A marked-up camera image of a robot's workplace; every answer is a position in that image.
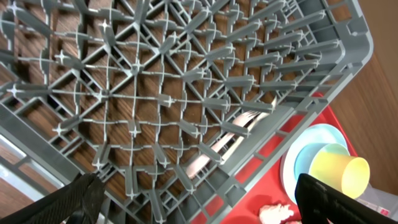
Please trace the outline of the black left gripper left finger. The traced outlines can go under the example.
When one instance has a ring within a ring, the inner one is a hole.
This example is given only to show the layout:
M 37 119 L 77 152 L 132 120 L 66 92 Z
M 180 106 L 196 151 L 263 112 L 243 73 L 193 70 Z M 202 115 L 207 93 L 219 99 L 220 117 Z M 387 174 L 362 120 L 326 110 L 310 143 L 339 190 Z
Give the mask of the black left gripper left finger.
M 104 183 L 96 174 L 74 181 L 1 219 L 1 224 L 96 223 L 104 200 Z

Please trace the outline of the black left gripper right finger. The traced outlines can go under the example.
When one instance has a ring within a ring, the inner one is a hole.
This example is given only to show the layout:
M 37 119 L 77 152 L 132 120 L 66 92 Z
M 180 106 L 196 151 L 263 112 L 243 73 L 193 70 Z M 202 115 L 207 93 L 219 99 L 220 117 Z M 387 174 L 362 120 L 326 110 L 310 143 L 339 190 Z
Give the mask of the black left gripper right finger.
M 308 174 L 299 175 L 295 199 L 303 224 L 395 224 Z

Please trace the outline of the yellow plastic cup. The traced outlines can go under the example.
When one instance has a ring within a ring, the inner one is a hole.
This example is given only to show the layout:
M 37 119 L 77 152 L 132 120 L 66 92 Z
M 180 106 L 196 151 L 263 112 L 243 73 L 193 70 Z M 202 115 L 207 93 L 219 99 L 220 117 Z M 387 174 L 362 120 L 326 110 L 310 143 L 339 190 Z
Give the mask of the yellow plastic cup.
M 309 174 L 346 196 L 356 199 L 368 186 L 370 167 L 362 157 L 319 152 L 310 166 Z

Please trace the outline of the white napkin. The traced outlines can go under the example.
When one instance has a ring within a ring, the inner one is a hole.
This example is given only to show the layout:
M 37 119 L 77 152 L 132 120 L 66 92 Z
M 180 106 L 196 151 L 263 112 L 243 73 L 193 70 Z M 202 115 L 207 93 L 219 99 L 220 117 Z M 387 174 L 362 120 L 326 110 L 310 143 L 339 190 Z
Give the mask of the white napkin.
M 281 224 L 282 221 L 294 215 L 290 205 L 264 205 L 259 210 L 259 219 L 262 224 Z

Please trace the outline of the silver fork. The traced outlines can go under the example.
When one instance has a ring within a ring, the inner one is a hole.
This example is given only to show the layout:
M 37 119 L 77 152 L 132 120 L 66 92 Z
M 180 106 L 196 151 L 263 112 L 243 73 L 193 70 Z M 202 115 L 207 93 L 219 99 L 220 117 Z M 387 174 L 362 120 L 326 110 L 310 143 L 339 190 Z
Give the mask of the silver fork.
M 252 120 L 255 116 L 257 116 L 259 112 L 256 111 L 248 111 L 241 115 L 239 115 L 234 121 L 233 124 L 237 126 L 245 126 L 250 120 Z M 232 137 L 234 136 L 233 133 L 225 134 L 218 142 L 212 145 L 211 149 L 215 152 L 218 152 Z M 205 155 L 201 154 L 197 157 L 186 169 L 186 174 L 190 179 L 194 178 L 194 176 L 206 166 L 209 162 L 210 158 Z

